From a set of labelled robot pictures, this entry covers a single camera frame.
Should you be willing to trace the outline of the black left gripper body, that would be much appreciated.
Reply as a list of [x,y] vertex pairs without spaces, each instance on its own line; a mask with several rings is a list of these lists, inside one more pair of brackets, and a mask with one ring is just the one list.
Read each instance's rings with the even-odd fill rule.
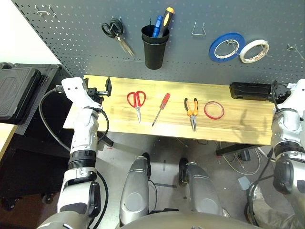
[[89,88],[87,91],[87,95],[99,105],[102,105],[104,101],[104,97],[106,96],[106,91],[98,91],[97,88]]

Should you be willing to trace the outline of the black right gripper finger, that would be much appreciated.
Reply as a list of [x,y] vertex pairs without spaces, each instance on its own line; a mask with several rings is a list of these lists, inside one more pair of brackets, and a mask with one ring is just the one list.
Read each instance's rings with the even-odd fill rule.
[[277,93],[276,93],[277,88],[278,88],[278,81],[274,80],[272,82],[272,88],[271,88],[271,95],[272,95],[273,100],[278,99],[278,96],[277,96]]

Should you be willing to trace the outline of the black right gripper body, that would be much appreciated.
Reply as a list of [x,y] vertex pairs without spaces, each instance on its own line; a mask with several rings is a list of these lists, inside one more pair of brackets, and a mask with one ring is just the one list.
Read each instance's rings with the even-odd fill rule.
[[288,88],[288,84],[279,83],[276,88],[276,97],[277,98],[287,98],[291,94],[290,88]]

